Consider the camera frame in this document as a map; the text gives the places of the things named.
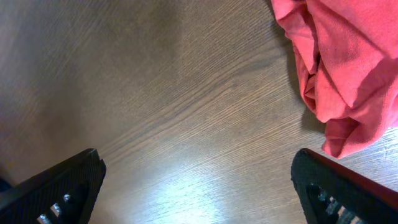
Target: wood grain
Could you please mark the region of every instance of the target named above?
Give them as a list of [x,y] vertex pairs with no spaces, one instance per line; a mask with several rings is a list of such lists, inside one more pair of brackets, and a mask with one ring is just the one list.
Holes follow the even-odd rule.
[[[263,1],[2,1],[0,171],[88,148],[92,223],[305,223],[290,181],[323,125]],[[338,161],[398,190],[397,131]]]

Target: black plastic part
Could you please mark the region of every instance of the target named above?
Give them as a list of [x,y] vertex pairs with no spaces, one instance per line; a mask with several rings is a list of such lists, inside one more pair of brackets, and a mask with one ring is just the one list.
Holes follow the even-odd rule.
[[310,224],[336,223],[338,218],[336,211],[324,212],[327,205],[319,200],[321,190],[366,223],[398,223],[398,202],[382,199],[385,195],[397,198],[396,192],[309,149],[299,150],[294,157],[292,181]]
[[[41,215],[51,223],[88,223],[105,173],[97,150],[86,149],[0,193],[0,223],[38,223]],[[50,209],[56,203],[58,216]]]

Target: red cloth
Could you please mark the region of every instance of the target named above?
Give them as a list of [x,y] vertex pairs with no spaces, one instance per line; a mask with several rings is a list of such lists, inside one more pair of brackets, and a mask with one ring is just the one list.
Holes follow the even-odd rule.
[[300,94],[342,158],[398,124],[398,2],[272,0],[292,40]]

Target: pink fabric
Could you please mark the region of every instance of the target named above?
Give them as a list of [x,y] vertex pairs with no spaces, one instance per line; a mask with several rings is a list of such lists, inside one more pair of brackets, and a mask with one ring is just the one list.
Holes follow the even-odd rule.
[[292,40],[300,94],[342,158],[398,124],[398,2],[272,0]]

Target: towel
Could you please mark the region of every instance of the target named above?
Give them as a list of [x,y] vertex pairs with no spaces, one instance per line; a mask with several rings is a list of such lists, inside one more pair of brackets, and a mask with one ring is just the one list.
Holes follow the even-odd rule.
[[272,0],[293,43],[300,94],[341,159],[398,124],[398,2]]

